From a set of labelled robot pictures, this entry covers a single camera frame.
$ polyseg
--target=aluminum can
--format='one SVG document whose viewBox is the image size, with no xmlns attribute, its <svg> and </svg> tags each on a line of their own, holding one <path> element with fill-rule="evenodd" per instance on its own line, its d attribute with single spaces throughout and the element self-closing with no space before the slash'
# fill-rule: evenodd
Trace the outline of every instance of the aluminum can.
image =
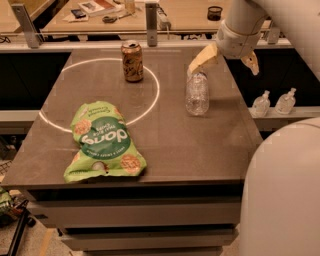
<svg viewBox="0 0 320 256">
<path fill-rule="evenodd" d="M 128 82 L 143 79 L 142 48 L 138 41 L 128 40 L 121 47 L 124 77 Z"/>
</svg>

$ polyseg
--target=workbench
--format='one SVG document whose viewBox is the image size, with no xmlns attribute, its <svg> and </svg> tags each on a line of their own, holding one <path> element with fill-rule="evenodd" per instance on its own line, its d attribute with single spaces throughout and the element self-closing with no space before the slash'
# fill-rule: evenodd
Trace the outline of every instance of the workbench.
<svg viewBox="0 0 320 256">
<path fill-rule="evenodd" d="M 73 50 L 2 187 L 20 190 L 28 210 L 72 250 L 219 255 L 237 236 L 243 182 L 262 139 L 223 57 L 205 66 L 209 111 L 187 113 L 186 71 L 201 50 L 144 44 L 139 83 L 124 79 L 120 43 Z M 64 171 L 79 151 L 71 120 L 97 100 L 122 112 L 148 166 L 139 177 L 67 184 Z"/>
</svg>

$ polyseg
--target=snack bag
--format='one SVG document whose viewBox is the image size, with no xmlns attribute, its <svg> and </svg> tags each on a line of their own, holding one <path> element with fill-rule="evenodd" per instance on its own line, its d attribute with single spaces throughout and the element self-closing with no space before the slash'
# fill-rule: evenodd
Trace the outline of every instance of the snack bag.
<svg viewBox="0 0 320 256">
<path fill-rule="evenodd" d="M 108 102 L 82 105 L 71 129 L 81 149 L 65 170 L 66 182 L 100 175 L 138 176 L 147 165 L 130 138 L 123 116 Z"/>
</svg>

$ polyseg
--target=bottle cap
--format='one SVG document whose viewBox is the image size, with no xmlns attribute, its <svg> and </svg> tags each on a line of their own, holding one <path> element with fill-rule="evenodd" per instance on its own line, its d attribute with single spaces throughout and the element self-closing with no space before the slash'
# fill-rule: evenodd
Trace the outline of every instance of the bottle cap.
<svg viewBox="0 0 320 256">
<path fill-rule="evenodd" d="M 291 88 L 291 91 L 288 92 L 288 94 L 289 94 L 290 96 L 293 96 L 296 90 L 297 90 L 296 88 Z"/>
<path fill-rule="evenodd" d="M 262 95 L 264 98 L 268 98 L 269 97 L 269 91 L 265 90 L 264 94 Z"/>
</svg>

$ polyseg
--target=white bottle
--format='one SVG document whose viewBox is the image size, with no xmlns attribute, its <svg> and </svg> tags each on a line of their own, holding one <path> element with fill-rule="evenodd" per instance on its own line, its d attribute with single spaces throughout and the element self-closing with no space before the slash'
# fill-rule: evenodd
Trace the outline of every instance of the white bottle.
<svg viewBox="0 0 320 256">
<path fill-rule="evenodd" d="M 192 75 L 187 81 L 186 109 L 194 116 L 204 115 L 209 109 L 209 88 L 204 72 Z"/>
<path fill-rule="evenodd" d="M 264 91 L 264 94 L 253 102 L 251 114 L 254 117 L 264 117 L 267 114 L 270 107 L 269 93 L 269 91 Z"/>
<path fill-rule="evenodd" d="M 294 104 L 296 103 L 296 99 L 294 97 L 295 91 L 296 91 L 295 88 L 291 88 L 290 92 L 283 94 L 279 98 L 279 100 L 275 106 L 275 109 L 279 114 L 287 115 L 291 112 Z"/>
</svg>

